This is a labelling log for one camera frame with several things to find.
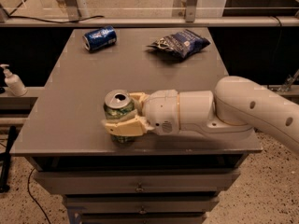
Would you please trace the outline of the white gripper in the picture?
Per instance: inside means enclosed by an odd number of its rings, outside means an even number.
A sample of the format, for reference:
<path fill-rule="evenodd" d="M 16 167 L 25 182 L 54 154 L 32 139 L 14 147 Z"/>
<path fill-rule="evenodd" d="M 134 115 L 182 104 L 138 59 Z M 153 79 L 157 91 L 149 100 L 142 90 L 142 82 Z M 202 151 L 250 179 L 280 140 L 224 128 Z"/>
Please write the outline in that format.
<path fill-rule="evenodd" d="M 116 136 L 142 136 L 148 131 L 158 135 L 177 134 L 178 92 L 175 90 L 156 91 L 151 95 L 144 92 L 130 92 L 135 108 L 143 107 L 143 115 L 135 115 L 126 121 L 105 119 L 102 124 L 105 130 Z"/>

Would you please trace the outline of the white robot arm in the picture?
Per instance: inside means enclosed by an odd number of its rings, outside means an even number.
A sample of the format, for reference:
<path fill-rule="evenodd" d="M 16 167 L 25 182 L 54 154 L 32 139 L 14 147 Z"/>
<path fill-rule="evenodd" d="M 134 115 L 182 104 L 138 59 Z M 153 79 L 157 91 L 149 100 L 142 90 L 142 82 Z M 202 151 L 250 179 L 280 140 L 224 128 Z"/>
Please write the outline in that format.
<path fill-rule="evenodd" d="M 224 77 L 214 91 L 114 90 L 104 110 L 103 126 L 118 137 L 195 132 L 225 139 L 256 128 L 299 153 L 299 105 L 243 77 Z"/>

